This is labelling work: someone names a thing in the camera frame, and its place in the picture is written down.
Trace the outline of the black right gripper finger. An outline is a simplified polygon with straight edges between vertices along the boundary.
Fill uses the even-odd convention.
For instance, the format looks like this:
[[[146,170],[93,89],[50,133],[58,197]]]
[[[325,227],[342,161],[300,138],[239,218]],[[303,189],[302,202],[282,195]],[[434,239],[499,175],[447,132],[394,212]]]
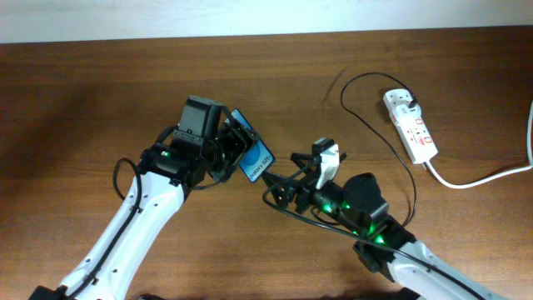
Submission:
[[[277,173],[265,171],[262,174],[262,179],[266,184],[266,190],[263,192],[263,196],[266,196],[268,193],[274,193],[275,190],[281,188],[284,188],[281,195],[288,193],[290,196],[296,196],[301,192],[301,183],[296,178],[307,173],[307,170],[299,170],[291,176],[285,177]]]
[[[315,166],[315,165],[321,163],[320,155],[312,155],[312,154],[305,154],[305,153],[298,153],[298,152],[293,152],[291,154],[290,159],[298,167],[305,167],[305,166],[308,166],[308,165]]]

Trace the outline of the blue Galaxy smartphone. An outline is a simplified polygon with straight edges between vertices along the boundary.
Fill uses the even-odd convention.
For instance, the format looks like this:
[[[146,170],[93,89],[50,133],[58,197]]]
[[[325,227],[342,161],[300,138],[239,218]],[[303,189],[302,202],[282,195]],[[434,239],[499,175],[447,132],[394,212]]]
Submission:
[[[231,116],[232,120],[225,120],[230,128],[230,152],[239,158],[238,166],[248,181],[256,183],[276,158],[238,108],[231,110]]]

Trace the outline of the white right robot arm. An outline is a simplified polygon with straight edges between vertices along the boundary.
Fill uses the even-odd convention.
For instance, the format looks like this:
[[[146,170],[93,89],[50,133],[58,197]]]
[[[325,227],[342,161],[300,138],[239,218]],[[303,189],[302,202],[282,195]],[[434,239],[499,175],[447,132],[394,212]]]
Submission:
[[[436,256],[388,212],[376,177],[362,173],[343,186],[323,185],[320,158],[295,153],[289,177],[264,172],[262,200],[279,213],[354,239],[352,247],[372,273],[380,273],[419,299],[498,299],[500,294]]]

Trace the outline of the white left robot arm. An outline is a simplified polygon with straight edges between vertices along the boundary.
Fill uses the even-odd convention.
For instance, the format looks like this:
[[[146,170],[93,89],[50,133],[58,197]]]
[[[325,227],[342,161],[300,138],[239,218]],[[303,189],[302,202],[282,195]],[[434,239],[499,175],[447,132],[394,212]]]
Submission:
[[[196,129],[163,130],[138,163],[122,205],[90,252],[51,289],[38,286],[33,299],[123,299],[148,250],[205,175],[226,182],[260,136],[237,121]]]

